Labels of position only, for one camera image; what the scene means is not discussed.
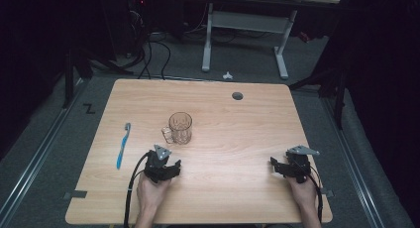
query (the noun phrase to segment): metal bracket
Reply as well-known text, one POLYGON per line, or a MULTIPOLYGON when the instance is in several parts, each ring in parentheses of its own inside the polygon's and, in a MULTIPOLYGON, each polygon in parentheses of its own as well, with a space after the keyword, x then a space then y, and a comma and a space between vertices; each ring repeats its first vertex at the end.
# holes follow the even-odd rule
POLYGON ((318 151, 314 151, 314 150, 309 149, 307 147, 304 147, 302 145, 290 148, 290 149, 288 149, 288 151, 290 153, 296 154, 296 155, 311 155, 311 156, 319 156, 320 155, 318 151))
POLYGON ((172 154, 172 151, 165 149, 162 146, 155 145, 155 151, 157 152, 157 158, 162 161, 166 159, 170 154, 172 154))
POLYGON ((326 195, 327 197, 334 197, 335 196, 333 190, 329 190, 329 189, 327 189, 325 187, 322 187, 321 188, 321 193, 324 194, 324 195, 326 195))
POLYGON ((62 199, 64 200, 70 200, 71 198, 85 198, 87 194, 87 191, 85 190, 74 190, 73 192, 66 192, 62 199))

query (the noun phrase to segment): white desk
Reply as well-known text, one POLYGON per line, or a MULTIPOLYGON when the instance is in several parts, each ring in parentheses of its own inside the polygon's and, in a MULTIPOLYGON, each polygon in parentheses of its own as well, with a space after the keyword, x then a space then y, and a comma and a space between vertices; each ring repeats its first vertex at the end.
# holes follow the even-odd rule
MULTIPOLYGON (((339 3, 340 0, 304 0, 318 3, 339 3)), ((207 36, 204 45, 204 55, 202 70, 210 70, 211 60, 211 32, 213 27, 231 28, 238 30, 258 31, 282 34, 278 47, 274 48, 274 55, 277 60, 277 66, 282 79, 288 78, 287 69, 284 63, 283 50, 286 46, 288 36, 297 11, 293 10, 288 18, 269 17, 262 15, 240 14, 225 11, 214 11, 213 4, 209 5, 207 20, 207 36)))

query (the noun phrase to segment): metal rail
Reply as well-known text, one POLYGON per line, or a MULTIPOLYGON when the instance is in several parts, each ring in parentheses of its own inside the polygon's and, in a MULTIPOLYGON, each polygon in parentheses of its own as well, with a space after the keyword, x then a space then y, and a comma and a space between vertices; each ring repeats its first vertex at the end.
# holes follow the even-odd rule
POLYGON ((358 167, 358 164, 356 163, 355 158, 353 157, 352 151, 350 150, 350 146, 346 140, 346 137, 343 131, 337 127, 337 124, 332 116, 334 115, 333 105, 326 98, 321 98, 321 103, 324 109, 329 114, 328 118, 341 144, 340 148, 342 149, 342 152, 343 152, 343 157, 345 159, 346 167, 349 171, 350 178, 353 181, 356 192, 359 196, 359 200, 361 201, 362 207, 364 208, 365 214, 367 215, 367 220, 370 224, 370 227, 377 227, 377 228, 385 227, 379 215, 379 212, 376 209, 370 190, 368 189, 365 183, 365 179, 362 176, 361 171, 359 170, 359 167, 358 167))
POLYGON ((47 135, 44 137, 44 140, 41 142, 38 150, 31 159, 25 171, 22 173, 6 202, 3 204, 0 210, 0 228, 7 227, 9 222, 12 220, 13 215, 18 209, 21 201, 25 197, 27 191, 31 187, 32 182, 35 180, 38 172, 44 164, 47 156, 52 150, 52 143, 57 135, 59 129, 61 128, 63 122, 65 121, 68 113, 70 112, 74 102, 77 97, 83 91, 87 85, 87 80, 79 79, 76 83, 76 91, 73 99, 68 104, 67 108, 62 108, 61 112, 57 118, 52 123, 47 135))

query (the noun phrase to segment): black cable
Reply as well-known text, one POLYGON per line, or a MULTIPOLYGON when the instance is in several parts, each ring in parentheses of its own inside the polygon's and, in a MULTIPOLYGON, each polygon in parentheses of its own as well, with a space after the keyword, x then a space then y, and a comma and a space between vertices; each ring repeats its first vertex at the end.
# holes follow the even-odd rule
POLYGON ((317 171, 315 171, 315 169, 313 167, 311 167, 311 169, 316 173, 317 177, 318 177, 318 186, 321 187, 321 177, 319 176, 319 173, 317 171))
POLYGON ((137 54, 137 57, 132 61, 127 63, 126 65, 121 66, 122 69, 126 69, 129 67, 132 67, 139 62, 141 62, 145 58, 145 51, 143 50, 142 43, 144 41, 144 38, 138 37, 135 43, 136 49, 139 49, 139 53, 137 54))
POLYGON ((132 191, 133 191, 133 183, 134 183, 134 180, 135 180, 136 176, 138 175, 138 174, 136 174, 137 169, 139 168, 139 165, 142 163, 142 161, 143 161, 146 157, 148 157, 149 155, 150 155, 150 152, 145 153, 145 154, 144 154, 144 155, 140 158, 140 160, 137 162, 136 167, 135 167, 135 168, 134 168, 134 170, 133 170, 133 174, 132 174, 132 176, 131 176, 130 183, 129 183, 129 187, 128 187, 128 190, 127 190, 127 198, 126 198, 126 212, 125 212, 125 214, 124 214, 124 228, 130 228, 130 226, 129 226, 130 201, 131 201, 131 194, 132 194, 132 191))
POLYGON ((121 73, 121 74, 133 74, 131 71, 126 71, 124 68, 121 68, 120 66, 116 65, 115 63, 108 61, 107 59, 98 56, 97 54, 91 52, 88 49, 80 48, 78 51, 81 53, 82 56, 86 56, 88 58, 93 58, 97 61, 99 61, 101 64, 107 66, 108 68, 121 73))
POLYGON ((200 33, 204 29, 205 28, 200 29, 199 31, 196 31, 196 32, 192 32, 192 33, 184 33, 183 36, 188 38, 188 39, 192 39, 192 40, 201 40, 201 39, 204 39, 206 37, 206 33, 200 33), (199 35, 199 37, 191 37, 189 35, 199 35))
POLYGON ((144 170, 137 172, 137 174, 134 177, 137 177, 138 175, 140 175, 140 173, 142 173, 144 170))
POLYGON ((169 59, 170 59, 170 48, 167 47, 165 44, 160 43, 160 42, 152 42, 152 43, 159 44, 159 45, 161 45, 161 46, 163 46, 163 47, 165 47, 167 49, 167 53, 168 53, 167 60, 166 60, 166 62, 164 63, 163 67, 160 70, 161 79, 165 80, 164 79, 164 75, 163 75, 163 71, 164 71, 164 68, 166 67, 166 65, 167 65, 167 63, 169 62, 169 59))
POLYGON ((269 37, 269 36, 273 35, 273 33, 264 32, 264 33, 260 33, 257 36, 253 36, 251 34, 245 34, 245 32, 250 32, 250 31, 239 31, 238 36, 259 39, 259 38, 269 37))
POLYGON ((322 200, 321 188, 316 183, 315 179, 311 176, 311 174, 307 175, 315 185, 315 190, 318 195, 318 219, 319 222, 322 223, 322 208, 324 208, 324 202, 322 200))
POLYGON ((151 79, 151 74, 149 73, 149 69, 148 69, 148 66, 149 66, 149 63, 151 62, 151 60, 152 60, 152 46, 151 46, 151 41, 149 41, 149 40, 147 40, 147 42, 148 42, 148 46, 149 46, 149 60, 145 63, 145 67, 143 67, 143 69, 142 69, 142 71, 140 72, 140 75, 137 77, 137 79, 140 79, 141 77, 142 77, 142 75, 143 75, 143 73, 145 72, 145 70, 148 72, 148 75, 149 75, 149 79, 151 79))
MULTIPOLYGON (((115 64, 115 66, 119 67, 121 69, 127 69, 127 68, 132 67, 132 66, 136 65, 137 63, 141 62, 144 58, 145 58, 145 51, 143 49, 141 49, 139 54, 136 56, 136 58, 133 61, 131 61, 131 62, 125 64, 125 65, 121 65, 121 66, 118 66, 118 65, 115 64)), ((100 65, 94 63, 93 61, 90 61, 89 63, 92 67, 97 68, 97 69, 102 70, 102 71, 112 69, 111 67, 100 66, 100 65)))
POLYGON ((274 225, 280 225, 280 226, 285 226, 285 227, 293 228, 293 226, 292 225, 289 225, 289 224, 268 224, 264 228, 269 228, 269 227, 274 226, 274 225))
POLYGON ((197 26, 194 29, 190 30, 190 31, 184 32, 183 33, 184 35, 185 34, 188 34, 188 33, 194 33, 196 31, 201 31, 202 29, 206 29, 206 27, 202 27, 202 24, 203 24, 204 19, 205 19, 206 15, 207 15, 206 13, 207 13, 208 6, 209 6, 209 4, 206 3, 206 6, 204 7, 203 15, 201 17, 200 22, 197 24, 197 26))
MULTIPOLYGON (((223 31, 222 33, 225 33, 224 35, 230 35, 229 33, 226 33, 226 32, 229 32, 229 31, 223 31)), ((214 37, 212 37, 211 40, 215 43, 227 44, 227 43, 231 43, 237 37, 237 31, 233 30, 232 35, 233 35, 232 38, 229 39, 228 41, 217 41, 214 37)))

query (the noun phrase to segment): wooden table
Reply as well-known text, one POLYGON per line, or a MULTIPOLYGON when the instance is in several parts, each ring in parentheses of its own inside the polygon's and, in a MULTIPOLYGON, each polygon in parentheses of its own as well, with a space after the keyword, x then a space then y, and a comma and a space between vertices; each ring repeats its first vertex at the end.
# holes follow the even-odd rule
MULTIPOLYGON (((131 173, 154 144, 172 150, 169 166, 182 160, 156 223, 300 222, 287 180, 268 162, 281 161, 291 147, 308 146, 286 85, 134 79, 114 85, 75 189, 87 194, 71 199, 66 221, 122 223, 131 173), (234 92, 244 98, 235 100, 234 92), (160 131, 178 111, 193 120, 192 139, 183 146, 167 144, 160 131), (117 170, 126 122, 132 130, 117 170)), ((131 223, 138 212, 134 192, 131 223)), ((324 197, 323 221, 331 220, 324 197)))

